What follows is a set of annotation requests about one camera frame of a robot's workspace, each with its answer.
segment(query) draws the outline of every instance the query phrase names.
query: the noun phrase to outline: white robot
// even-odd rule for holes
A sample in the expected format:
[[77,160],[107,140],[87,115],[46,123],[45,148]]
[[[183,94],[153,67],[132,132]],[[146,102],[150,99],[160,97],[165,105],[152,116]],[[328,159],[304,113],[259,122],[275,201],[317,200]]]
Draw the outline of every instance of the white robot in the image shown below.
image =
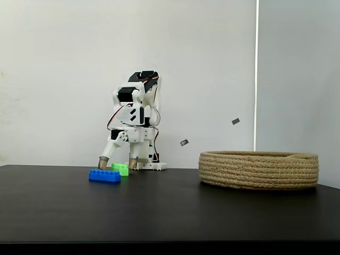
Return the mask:
[[[103,154],[99,157],[98,168],[105,169],[109,157],[125,142],[130,144],[129,169],[165,170],[166,163],[159,162],[155,141],[159,133],[156,126],[160,122],[160,84],[157,72],[135,72],[129,81],[113,92],[115,114],[107,123],[111,131]],[[145,116],[145,108],[150,107],[150,116]],[[122,126],[110,128],[113,118]]]

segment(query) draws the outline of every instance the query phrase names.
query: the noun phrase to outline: woven basket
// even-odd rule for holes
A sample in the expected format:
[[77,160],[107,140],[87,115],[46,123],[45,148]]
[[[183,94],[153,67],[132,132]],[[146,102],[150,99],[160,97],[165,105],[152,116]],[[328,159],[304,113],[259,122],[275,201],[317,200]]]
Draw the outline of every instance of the woven basket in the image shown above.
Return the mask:
[[316,154],[252,151],[202,152],[202,182],[251,190],[299,190],[317,185]]

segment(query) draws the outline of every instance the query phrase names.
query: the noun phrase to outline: table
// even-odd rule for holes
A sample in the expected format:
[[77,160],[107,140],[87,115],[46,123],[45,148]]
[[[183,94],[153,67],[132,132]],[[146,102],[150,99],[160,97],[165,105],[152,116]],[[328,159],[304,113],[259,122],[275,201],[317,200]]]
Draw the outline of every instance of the table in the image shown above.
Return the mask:
[[338,189],[221,188],[201,183],[197,169],[133,171],[103,183],[88,180],[90,169],[0,167],[0,253],[325,254],[340,247]]

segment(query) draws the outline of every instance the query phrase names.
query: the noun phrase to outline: wall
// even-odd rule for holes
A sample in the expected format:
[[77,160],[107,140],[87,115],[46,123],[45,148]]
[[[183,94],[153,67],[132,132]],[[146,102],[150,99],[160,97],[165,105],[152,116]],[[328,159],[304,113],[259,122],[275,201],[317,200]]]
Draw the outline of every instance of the wall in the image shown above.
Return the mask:
[[1,0],[1,164],[97,165],[112,91],[140,70],[163,77],[170,167],[252,150],[255,18],[255,0]]
[[319,154],[340,188],[340,1],[261,0],[257,150]]

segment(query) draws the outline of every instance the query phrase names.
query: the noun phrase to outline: lego brick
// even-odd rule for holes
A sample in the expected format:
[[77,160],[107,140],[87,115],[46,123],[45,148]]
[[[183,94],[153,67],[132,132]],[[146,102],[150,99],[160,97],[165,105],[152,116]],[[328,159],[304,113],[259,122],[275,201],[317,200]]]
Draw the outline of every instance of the lego brick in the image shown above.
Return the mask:
[[90,171],[89,180],[103,182],[120,182],[121,176],[119,172],[94,169]]
[[125,169],[125,168],[128,168],[128,166],[126,164],[118,164],[118,163],[112,163],[111,164],[111,169],[112,168],[118,168],[118,169]]
[[111,171],[119,172],[121,176],[129,175],[129,168],[126,164],[112,163]]
[[119,169],[119,174],[121,176],[128,176],[129,175],[129,169],[128,168],[121,168],[121,169]]

